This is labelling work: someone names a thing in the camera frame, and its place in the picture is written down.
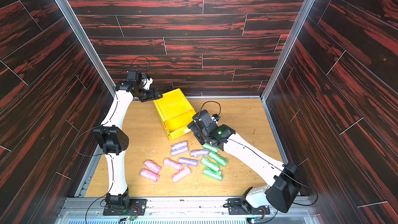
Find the green roll bottom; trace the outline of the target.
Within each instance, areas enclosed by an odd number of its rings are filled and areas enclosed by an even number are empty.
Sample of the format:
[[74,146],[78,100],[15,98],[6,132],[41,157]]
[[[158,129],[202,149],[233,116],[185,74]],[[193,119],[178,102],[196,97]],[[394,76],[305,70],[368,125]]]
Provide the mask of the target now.
[[218,181],[222,181],[223,179],[222,173],[220,171],[213,171],[210,168],[205,168],[203,174]]

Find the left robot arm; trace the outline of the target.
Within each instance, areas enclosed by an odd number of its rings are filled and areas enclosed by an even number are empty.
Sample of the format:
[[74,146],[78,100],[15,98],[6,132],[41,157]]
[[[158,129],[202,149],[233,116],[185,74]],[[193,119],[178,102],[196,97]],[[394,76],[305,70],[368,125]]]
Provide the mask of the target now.
[[105,195],[105,208],[113,212],[127,211],[131,208],[124,166],[129,137],[122,130],[123,120],[134,100],[147,102],[162,97],[158,89],[151,88],[152,83],[153,79],[119,83],[105,119],[100,126],[93,129],[108,165],[109,189]]

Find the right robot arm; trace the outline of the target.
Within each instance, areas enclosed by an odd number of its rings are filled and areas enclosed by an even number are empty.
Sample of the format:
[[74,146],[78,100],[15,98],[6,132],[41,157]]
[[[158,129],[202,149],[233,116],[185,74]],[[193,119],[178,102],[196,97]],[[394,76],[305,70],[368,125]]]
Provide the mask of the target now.
[[192,117],[187,125],[200,144],[208,144],[236,157],[255,171],[266,183],[250,187],[240,198],[240,207],[253,214],[261,206],[271,205],[287,213],[301,185],[297,181],[298,168],[294,163],[277,161],[245,141],[235,130],[223,124],[218,126],[217,114],[203,110]]

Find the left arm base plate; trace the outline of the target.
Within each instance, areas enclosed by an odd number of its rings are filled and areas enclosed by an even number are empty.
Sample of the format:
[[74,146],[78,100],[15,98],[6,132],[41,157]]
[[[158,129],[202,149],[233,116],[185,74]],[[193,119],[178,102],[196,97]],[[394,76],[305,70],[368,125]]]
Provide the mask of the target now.
[[104,207],[104,216],[144,216],[147,208],[147,199],[131,198],[129,203],[121,205],[107,203]]

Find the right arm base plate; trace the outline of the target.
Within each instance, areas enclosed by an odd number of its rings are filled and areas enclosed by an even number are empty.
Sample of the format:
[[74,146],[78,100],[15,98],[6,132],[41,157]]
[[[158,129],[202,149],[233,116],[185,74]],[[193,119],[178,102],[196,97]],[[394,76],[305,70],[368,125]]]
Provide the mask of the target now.
[[242,200],[241,198],[228,198],[227,202],[223,204],[223,207],[228,209],[230,215],[270,214],[268,206],[260,206],[258,208],[254,208],[246,200]]

